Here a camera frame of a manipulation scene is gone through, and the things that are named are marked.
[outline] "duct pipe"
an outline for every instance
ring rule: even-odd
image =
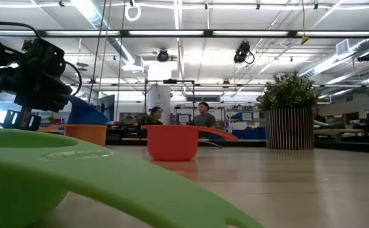
[[[95,0],[70,0],[73,5],[83,14],[83,16],[90,22],[93,28],[98,30],[107,30],[111,27],[108,26],[108,22],[104,19],[103,26],[101,26],[101,10]],[[116,38],[107,38],[107,42],[116,50],[116,52],[122,57],[125,64],[134,64],[134,57],[125,49],[122,43]]]
[[[318,75],[321,72],[329,70],[346,60],[359,57],[362,54],[369,53],[369,39],[365,39],[357,42],[356,45],[349,47],[349,54],[347,56],[338,56],[337,53],[328,55],[314,64],[302,69],[299,74],[300,77],[312,77]]]

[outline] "wall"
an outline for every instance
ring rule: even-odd
[[[360,117],[365,117],[365,111],[369,110],[369,96],[365,91],[353,94],[353,100],[346,102],[346,96],[332,100],[332,104],[320,107],[320,115],[337,115],[344,113],[360,112]]]

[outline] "ceiling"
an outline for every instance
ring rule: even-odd
[[[104,1],[96,1],[100,7]],[[120,29],[271,29],[271,30],[301,30],[304,26],[310,30],[369,30],[369,0],[318,0],[318,4],[328,9],[311,9],[314,0],[305,0],[305,16],[303,11],[287,10],[292,6],[300,6],[299,0],[261,0],[261,9],[256,10],[256,1],[224,1],[208,0],[209,8],[205,10],[205,0],[183,0],[184,9],[179,11],[181,15],[175,23],[174,2],[178,0],[140,1],[137,4],[158,5],[159,8],[141,6],[141,16],[134,22],[128,21],[124,16],[121,3],[124,1],[111,1],[116,6],[106,6],[105,19],[109,18],[110,28]],[[70,1],[63,1],[66,6],[56,6],[58,1],[48,0],[16,0],[0,1],[0,21],[27,23],[39,30],[90,30],[93,26],[86,20],[83,14]],[[54,6],[41,8],[14,8],[9,5],[42,5],[54,4]],[[199,9],[188,9],[191,6],[202,6]],[[135,9],[130,9],[129,14],[134,17]],[[13,27],[0,27],[0,29],[18,29]],[[89,66],[83,72],[84,82],[88,82],[94,73],[95,78],[102,83],[116,83],[121,75],[121,83],[143,82],[145,73],[125,72],[120,68],[120,59],[116,50],[105,39],[85,38],[81,40],[79,54],[79,39],[47,39],[49,42],[62,48],[66,61],[71,63],[81,62]],[[233,57],[239,44],[247,40],[256,48],[253,50],[256,61],[248,67],[237,68]],[[24,38],[0,38],[0,41],[13,49],[21,50]],[[301,45],[300,39],[241,39],[241,38],[181,38],[182,61],[185,80],[195,80],[199,83],[221,83],[229,79],[232,83],[265,82],[271,80],[273,74],[279,72],[299,71],[332,54],[335,45],[342,39],[310,39]],[[178,56],[178,42],[176,38],[125,38],[122,44],[133,56],[142,56],[145,65],[152,64],[155,53],[160,49],[167,49],[172,56]],[[352,61],[348,61],[336,68],[323,72],[332,77],[341,76],[351,72]],[[68,68],[65,76],[77,80],[73,69]],[[174,67],[172,77],[179,79],[178,67]],[[132,87],[121,87],[121,90],[131,90]],[[244,91],[252,91],[253,88],[245,88]]]

